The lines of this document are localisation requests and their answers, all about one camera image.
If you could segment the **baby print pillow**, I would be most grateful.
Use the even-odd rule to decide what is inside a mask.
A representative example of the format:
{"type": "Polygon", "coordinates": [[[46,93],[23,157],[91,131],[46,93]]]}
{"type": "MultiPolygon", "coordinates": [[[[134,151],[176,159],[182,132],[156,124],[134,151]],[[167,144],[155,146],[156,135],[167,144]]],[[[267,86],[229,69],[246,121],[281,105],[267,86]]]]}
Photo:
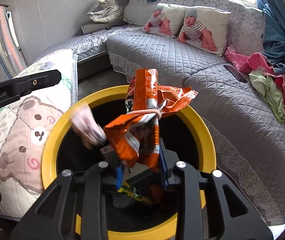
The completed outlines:
{"type": "Polygon", "coordinates": [[[164,37],[174,37],[183,26],[187,7],[158,3],[142,31],[164,37]]]}
{"type": "Polygon", "coordinates": [[[222,56],[227,43],[230,16],[230,12],[212,7],[189,7],[178,41],[222,56]]]}

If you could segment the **white foam net sleeve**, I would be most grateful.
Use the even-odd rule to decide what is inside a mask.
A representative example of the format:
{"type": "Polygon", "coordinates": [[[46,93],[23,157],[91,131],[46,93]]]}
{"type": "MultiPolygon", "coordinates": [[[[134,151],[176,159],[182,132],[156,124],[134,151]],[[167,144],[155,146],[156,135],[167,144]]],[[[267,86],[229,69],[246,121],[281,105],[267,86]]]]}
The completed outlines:
{"type": "Polygon", "coordinates": [[[121,193],[113,194],[113,207],[124,209],[135,203],[135,199],[121,193]]]}

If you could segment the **light green cloth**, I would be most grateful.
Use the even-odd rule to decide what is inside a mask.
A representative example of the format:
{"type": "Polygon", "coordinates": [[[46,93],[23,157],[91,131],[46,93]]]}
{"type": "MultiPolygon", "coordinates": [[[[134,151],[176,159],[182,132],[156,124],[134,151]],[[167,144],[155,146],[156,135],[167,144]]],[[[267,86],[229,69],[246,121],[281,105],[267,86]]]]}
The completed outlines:
{"type": "Polygon", "coordinates": [[[258,95],[269,105],[279,123],[285,122],[283,94],[270,75],[263,75],[262,70],[252,70],[249,80],[258,95]]]}

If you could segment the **right baby print pillow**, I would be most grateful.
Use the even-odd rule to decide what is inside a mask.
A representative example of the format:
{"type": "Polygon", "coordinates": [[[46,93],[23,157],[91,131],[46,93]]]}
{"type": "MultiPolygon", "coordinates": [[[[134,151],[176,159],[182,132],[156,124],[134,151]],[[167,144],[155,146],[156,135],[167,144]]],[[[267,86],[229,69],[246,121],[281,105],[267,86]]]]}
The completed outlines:
{"type": "Polygon", "coordinates": [[[230,12],[212,7],[189,7],[178,41],[222,56],[227,43],[230,16],[230,12]]]}

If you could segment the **grey quilted sofa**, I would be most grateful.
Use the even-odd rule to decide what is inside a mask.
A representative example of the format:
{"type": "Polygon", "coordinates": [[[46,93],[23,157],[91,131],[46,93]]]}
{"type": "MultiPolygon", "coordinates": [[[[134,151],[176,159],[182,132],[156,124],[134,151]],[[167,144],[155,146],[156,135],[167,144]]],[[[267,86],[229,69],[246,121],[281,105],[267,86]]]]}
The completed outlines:
{"type": "Polygon", "coordinates": [[[130,79],[140,67],[156,68],[163,85],[192,87],[192,107],[205,120],[218,165],[229,172],[263,218],[285,224],[285,122],[279,123],[251,83],[228,72],[225,57],[144,33],[126,22],[109,31],[72,37],[47,48],[71,49],[79,60],[107,52],[113,69],[130,79]]]}

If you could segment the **grey bolster pillow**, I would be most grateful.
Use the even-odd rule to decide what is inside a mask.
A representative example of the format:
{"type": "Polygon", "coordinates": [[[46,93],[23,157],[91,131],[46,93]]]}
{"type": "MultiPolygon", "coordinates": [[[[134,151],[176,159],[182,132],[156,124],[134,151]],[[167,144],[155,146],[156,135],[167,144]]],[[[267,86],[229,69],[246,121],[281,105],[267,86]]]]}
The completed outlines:
{"type": "Polygon", "coordinates": [[[125,21],[123,20],[108,22],[108,23],[90,22],[88,24],[81,26],[81,30],[83,31],[84,35],[87,35],[102,29],[110,29],[111,27],[124,25],[124,24],[125,21]]]}

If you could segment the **pink cloth on sofa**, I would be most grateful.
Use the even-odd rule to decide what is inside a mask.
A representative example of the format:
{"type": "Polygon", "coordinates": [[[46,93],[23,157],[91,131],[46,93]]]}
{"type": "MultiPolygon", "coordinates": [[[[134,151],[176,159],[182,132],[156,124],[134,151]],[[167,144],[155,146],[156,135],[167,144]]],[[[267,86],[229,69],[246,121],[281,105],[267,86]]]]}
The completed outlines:
{"type": "Polygon", "coordinates": [[[277,87],[283,94],[285,105],[285,74],[276,74],[262,53],[253,53],[247,56],[239,54],[233,46],[227,46],[224,56],[240,73],[249,76],[252,70],[262,70],[263,75],[272,76],[277,87]]]}

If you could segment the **grey patterned cushion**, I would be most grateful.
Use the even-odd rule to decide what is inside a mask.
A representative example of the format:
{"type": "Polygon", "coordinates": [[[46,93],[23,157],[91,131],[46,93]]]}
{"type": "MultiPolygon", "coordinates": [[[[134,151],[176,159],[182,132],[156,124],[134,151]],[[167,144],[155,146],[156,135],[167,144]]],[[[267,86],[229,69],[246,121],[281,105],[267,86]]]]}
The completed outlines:
{"type": "Polygon", "coordinates": [[[123,20],[129,24],[144,26],[157,4],[158,2],[147,2],[147,0],[129,0],[123,11],[123,20]]]}

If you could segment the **black phone on sofa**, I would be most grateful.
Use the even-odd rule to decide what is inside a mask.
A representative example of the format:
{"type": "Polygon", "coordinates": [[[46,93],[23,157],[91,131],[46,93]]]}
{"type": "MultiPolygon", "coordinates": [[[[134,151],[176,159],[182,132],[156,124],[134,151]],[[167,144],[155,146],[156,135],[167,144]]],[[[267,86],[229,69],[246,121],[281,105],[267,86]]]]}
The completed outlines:
{"type": "Polygon", "coordinates": [[[247,83],[246,78],[234,67],[230,65],[224,65],[224,68],[230,72],[236,80],[242,83],[247,83]]]}

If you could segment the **tiger toy in plastic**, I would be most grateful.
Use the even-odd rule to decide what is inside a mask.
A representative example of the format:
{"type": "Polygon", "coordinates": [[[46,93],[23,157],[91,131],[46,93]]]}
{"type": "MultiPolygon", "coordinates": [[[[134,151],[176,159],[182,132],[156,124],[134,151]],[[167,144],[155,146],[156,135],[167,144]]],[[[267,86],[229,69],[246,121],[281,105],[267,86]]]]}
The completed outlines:
{"type": "Polygon", "coordinates": [[[116,0],[97,0],[87,16],[95,23],[111,23],[123,19],[123,10],[116,0]]]}

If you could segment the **green white plastic bag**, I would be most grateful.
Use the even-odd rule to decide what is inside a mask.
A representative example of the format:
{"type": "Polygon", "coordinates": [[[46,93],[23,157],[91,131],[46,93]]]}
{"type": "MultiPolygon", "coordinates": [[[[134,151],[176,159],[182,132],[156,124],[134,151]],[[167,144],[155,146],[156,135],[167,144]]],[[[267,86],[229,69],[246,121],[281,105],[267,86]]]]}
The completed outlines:
{"type": "Polygon", "coordinates": [[[121,193],[134,198],[135,203],[154,204],[158,202],[158,197],[155,195],[157,189],[153,188],[154,184],[145,185],[152,175],[154,173],[146,165],[136,164],[133,168],[129,168],[121,163],[116,168],[116,190],[111,191],[112,198],[114,193],[121,193]]]}

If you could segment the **cartoon bear quilt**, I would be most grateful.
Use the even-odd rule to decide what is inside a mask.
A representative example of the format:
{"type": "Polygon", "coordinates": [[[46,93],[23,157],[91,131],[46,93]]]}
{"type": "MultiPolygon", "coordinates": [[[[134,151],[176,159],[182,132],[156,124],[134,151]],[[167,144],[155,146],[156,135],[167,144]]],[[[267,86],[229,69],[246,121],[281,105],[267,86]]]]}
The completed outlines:
{"type": "Polygon", "coordinates": [[[18,74],[58,70],[59,84],[36,90],[0,108],[0,217],[19,220],[44,190],[44,146],[58,119],[78,100],[78,56],[54,51],[18,74]]]}

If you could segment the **orange snack wrapper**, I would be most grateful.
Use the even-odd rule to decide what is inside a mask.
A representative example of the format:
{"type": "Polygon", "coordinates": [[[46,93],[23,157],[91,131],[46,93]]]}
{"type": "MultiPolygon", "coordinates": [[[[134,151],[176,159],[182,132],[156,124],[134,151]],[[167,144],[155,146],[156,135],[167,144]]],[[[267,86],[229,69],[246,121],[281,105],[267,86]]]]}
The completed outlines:
{"type": "Polygon", "coordinates": [[[197,94],[191,87],[159,85],[156,69],[138,69],[127,90],[127,113],[104,127],[123,165],[132,168],[140,163],[158,170],[160,119],[185,108],[197,94]]]}

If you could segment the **left baby print pillow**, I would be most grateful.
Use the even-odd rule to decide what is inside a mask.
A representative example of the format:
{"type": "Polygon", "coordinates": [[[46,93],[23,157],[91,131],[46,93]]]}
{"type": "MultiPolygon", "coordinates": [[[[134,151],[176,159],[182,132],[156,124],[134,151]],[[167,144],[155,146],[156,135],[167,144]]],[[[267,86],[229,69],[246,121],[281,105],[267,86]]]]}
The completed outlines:
{"type": "Polygon", "coordinates": [[[174,37],[183,26],[187,7],[158,3],[142,31],[164,37],[174,37]]]}

